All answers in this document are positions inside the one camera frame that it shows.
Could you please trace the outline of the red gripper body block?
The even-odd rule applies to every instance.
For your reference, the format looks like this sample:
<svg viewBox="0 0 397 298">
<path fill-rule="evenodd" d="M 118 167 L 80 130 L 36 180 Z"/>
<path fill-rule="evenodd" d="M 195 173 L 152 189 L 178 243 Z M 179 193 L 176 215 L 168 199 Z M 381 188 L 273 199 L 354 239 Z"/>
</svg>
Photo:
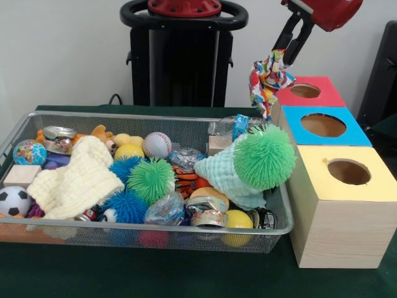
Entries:
<svg viewBox="0 0 397 298">
<path fill-rule="evenodd" d="M 319 26 L 326 32 L 343 27 L 361 7 L 363 0 L 286 0 L 287 6 L 305 22 Z"/>
</svg>

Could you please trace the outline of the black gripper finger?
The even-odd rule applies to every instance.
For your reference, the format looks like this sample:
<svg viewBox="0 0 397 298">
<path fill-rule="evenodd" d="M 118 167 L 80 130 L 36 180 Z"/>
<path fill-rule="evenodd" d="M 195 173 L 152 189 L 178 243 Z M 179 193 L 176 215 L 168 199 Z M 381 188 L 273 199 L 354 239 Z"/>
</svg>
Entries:
<svg viewBox="0 0 397 298">
<path fill-rule="evenodd" d="M 305 42 L 311 34 L 311 31 L 314 27 L 313 22 L 304 22 L 300 33 L 297 38 L 293 39 L 286 51 L 284 52 L 284 65 L 291 66 L 293 65 L 296 57 L 298 56 L 300 50 L 303 48 Z"/>
<path fill-rule="evenodd" d="M 300 21 L 300 16 L 297 13 L 293 13 L 288 21 L 286 22 L 284 28 L 282 29 L 273 50 L 285 50 L 292 41 L 293 30 L 297 23 Z"/>
</svg>

